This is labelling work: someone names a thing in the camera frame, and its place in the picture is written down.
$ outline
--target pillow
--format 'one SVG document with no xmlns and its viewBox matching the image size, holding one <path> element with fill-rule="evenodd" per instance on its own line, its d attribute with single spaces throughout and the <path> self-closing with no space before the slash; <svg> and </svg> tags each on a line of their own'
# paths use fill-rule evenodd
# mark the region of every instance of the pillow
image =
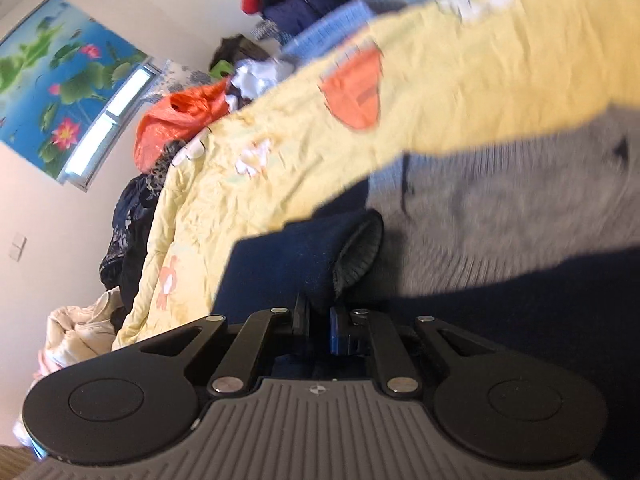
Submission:
<svg viewBox="0 0 640 480">
<path fill-rule="evenodd" d="M 171 60 L 167 61 L 162 73 L 149 90 L 142 96 L 142 101 L 157 103 L 163 97 L 174 92 L 181 92 L 194 86 L 213 84 L 209 74 L 200 70 L 192 70 Z"/>
</svg>

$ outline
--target lotus painting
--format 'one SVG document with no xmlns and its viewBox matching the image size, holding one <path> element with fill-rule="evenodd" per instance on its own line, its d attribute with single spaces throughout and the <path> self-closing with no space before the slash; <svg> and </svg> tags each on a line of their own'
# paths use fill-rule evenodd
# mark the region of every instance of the lotus painting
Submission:
<svg viewBox="0 0 640 480">
<path fill-rule="evenodd" d="M 146 59 L 65 0 L 46 0 L 0 43 L 0 140 L 53 178 Z"/>
</svg>

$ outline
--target light switch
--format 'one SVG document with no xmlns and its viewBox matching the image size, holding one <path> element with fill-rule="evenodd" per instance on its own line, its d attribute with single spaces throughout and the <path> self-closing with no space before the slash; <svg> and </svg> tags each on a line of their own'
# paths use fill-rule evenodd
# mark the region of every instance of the light switch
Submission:
<svg viewBox="0 0 640 480">
<path fill-rule="evenodd" d="M 9 249 L 9 257 L 16 262 L 20 261 L 20 257 L 22 256 L 22 249 L 18 246 L 12 245 Z"/>
<path fill-rule="evenodd" d="M 22 235 L 20 233 L 16 233 L 14 235 L 14 241 L 12 242 L 13 245 L 15 245 L 16 247 L 20 247 L 20 250 L 22 250 L 25 243 L 27 243 L 27 237 L 25 235 Z"/>
</svg>

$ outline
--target white wall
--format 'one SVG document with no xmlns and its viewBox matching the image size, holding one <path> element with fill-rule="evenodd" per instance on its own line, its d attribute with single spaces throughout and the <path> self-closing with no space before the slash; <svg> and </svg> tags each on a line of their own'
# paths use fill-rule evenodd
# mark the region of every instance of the white wall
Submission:
<svg viewBox="0 0 640 480">
<path fill-rule="evenodd" d="M 0 38 L 42 0 L 1 0 Z M 68 0 L 144 52 L 206 69 L 220 38 L 255 23 L 236 0 Z M 116 200 L 136 168 L 136 121 L 120 137 L 87 193 L 60 186 L 0 143 L 0 444 L 36 369 L 47 314 L 88 305 L 103 291 L 98 264 L 111 238 Z M 8 257 L 16 232 L 28 241 Z"/>
</svg>

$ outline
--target orange patch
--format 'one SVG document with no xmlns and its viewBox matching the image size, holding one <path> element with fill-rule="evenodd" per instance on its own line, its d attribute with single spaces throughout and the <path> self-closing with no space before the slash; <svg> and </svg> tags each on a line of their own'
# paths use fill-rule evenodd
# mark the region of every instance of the orange patch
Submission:
<svg viewBox="0 0 640 480">
<path fill-rule="evenodd" d="M 158 300 L 156 301 L 156 309 L 166 310 L 166 299 L 178 285 L 178 275 L 175 272 L 174 266 L 178 260 L 177 256 L 172 256 L 169 260 L 169 266 L 160 269 L 160 294 L 158 294 Z"/>
<path fill-rule="evenodd" d="M 380 120 L 382 53 L 376 45 L 358 50 L 320 85 L 326 106 L 339 121 L 365 130 Z"/>
</svg>

